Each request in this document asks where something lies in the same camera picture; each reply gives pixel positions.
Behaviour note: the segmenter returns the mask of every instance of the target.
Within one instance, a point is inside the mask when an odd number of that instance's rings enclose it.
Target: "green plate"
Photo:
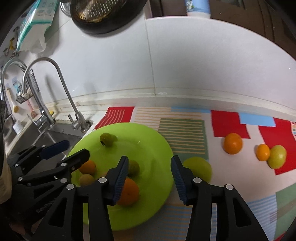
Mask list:
[[[101,146],[100,135],[108,132],[118,140],[111,147]],[[138,202],[129,207],[108,206],[113,231],[129,229],[151,218],[165,203],[173,185],[170,159],[173,152],[167,141],[154,129],[135,123],[118,123],[104,126],[84,137],[71,150],[72,155],[81,149],[90,152],[96,163],[98,179],[110,168],[116,167],[121,156],[127,156],[140,165],[140,174],[133,178],[140,189]],[[72,183],[79,186],[81,173],[72,174]],[[83,206],[83,222],[88,224],[88,204]]]

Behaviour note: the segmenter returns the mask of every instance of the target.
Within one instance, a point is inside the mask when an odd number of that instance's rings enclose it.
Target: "kitchen faucet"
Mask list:
[[[77,107],[75,106],[74,104],[74,101],[70,95],[70,92],[66,86],[66,83],[65,83],[65,80],[64,80],[64,77],[62,75],[62,72],[61,72],[61,69],[59,68],[58,64],[52,60],[51,58],[47,58],[47,57],[41,57],[41,58],[38,58],[38,59],[35,59],[33,60],[29,66],[26,68],[25,72],[24,72],[24,76],[22,78],[22,92],[25,93],[25,79],[26,79],[26,75],[28,74],[29,70],[32,68],[32,66],[34,64],[36,64],[37,62],[40,62],[40,61],[47,61],[47,62],[50,62],[53,64],[53,66],[56,68],[57,72],[58,72],[58,75],[59,75],[59,78],[62,82],[62,85],[64,87],[64,90],[67,94],[67,97],[75,111],[75,116],[76,116],[76,121],[74,121],[72,119],[72,116],[71,115],[68,115],[70,121],[72,122],[72,128],[75,129],[75,130],[78,130],[79,128],[81,128],[81,132],[82,133],[85,133],[91,126],[90,122],[89,121],[86,121],[84,116],[82,115],[82,113],[80,111],[77,110]],[[35,89],[35,86],[34,84],[32,83],[32,80],[30,78],[28,78],[28,83],[29,83],[29,87],[31,88],[31,91],[33,93],[33,96],[35,97],[36,99],[36,102],[39,106],[39,109],[40,109],[40,113],[41,113],[41,117],[35,121],[35,124],[37,125],[38,128],[41,128],[41,126],[47,121],[49,123],[49,127],[51,127],[52,125],[55,124],[55,120],[53,119],[53,117],[51,116],[51,114],[49,113],[47,107],[45,106],[45,104],[43,103],[43,100],[39,97],[38,93],[37,93],[37,90]]]
[[[5,77],[5,73],[6,73],[7,68],[13,64],[19,66],[23,72],[25,72],[25,70],[27,68],[27,66],[25,65],[25,63],[23,61],[21,61],[18,58],[12,58],[9,61],[7,61],[7,63],[3,66],[2,70],[1,70],[1,73],[0,73],[0,91],[1,91],[0,98],[1,98],[1,100],[5,101],[5,119],[8,119],[11,116],[12,112],[11,112],[11,107],[9,105],[9,101],[6,96],[6,91],[5,91],[5,86],[4,86],[4,77]]]

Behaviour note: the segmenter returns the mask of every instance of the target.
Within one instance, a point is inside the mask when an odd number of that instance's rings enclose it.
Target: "green tomato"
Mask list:
[[[267,160],[267,163],[270,168],[279,169],[285,164],[286,157],[287,151],[285,147],[281,145],[276,145],[270,149],[270,156]]]
[[[212,167],[201,157],[188,158],[184,161],[183,166],[189,168],[195,177],[199,177],[207,183],[212,179]]]
[[[112,146],[114,137],[110,133],[103,133],[100,136],[102,146]]]
[[[135,177],[135,176],[139,175],[139,172],[140,172],[139,163],[137,163],[134,160],[129,160],[128,176],[129,177]]]

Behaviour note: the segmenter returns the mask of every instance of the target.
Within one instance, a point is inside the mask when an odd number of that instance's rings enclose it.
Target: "stainless steel sink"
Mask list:
[[[48,130],[47,126],[44,126],[41,130],[39,130],[37,126],[32,123],[12,148],[9,156],[29,148],[34,142],[36,142],[36,146],[49,146],[62,140],[68,140],[70,142],[70,148],[67,151],[48,160],[42,160],[28,174],[53,169],[55,168],[57,162],[68,155],[70,150],[81,140],[83,135],[84,134],[81,133],[80,130],[73,130],[70,124],[56,123],[50,128],[50,130]]]

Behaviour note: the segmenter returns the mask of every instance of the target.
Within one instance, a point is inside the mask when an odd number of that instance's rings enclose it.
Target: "green patch on tablecloth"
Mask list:
[[[209,159],[203,120],[161,118],[158,132],[181,161],[193,156]]]
[[[276,193],[276,239],[288,230],[296,216],[296,183]]]

